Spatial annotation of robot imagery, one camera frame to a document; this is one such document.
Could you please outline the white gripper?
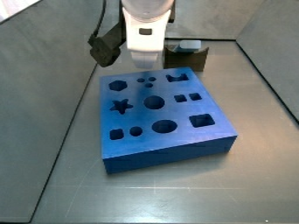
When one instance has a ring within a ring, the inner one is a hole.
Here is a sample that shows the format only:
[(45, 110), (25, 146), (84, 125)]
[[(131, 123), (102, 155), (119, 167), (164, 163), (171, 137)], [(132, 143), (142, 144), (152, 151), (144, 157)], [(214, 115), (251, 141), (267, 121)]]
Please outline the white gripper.
[(122, 0), (126, 43), (135, 66), (151, 68), (164, 50), (164, 33), (174, 0)]

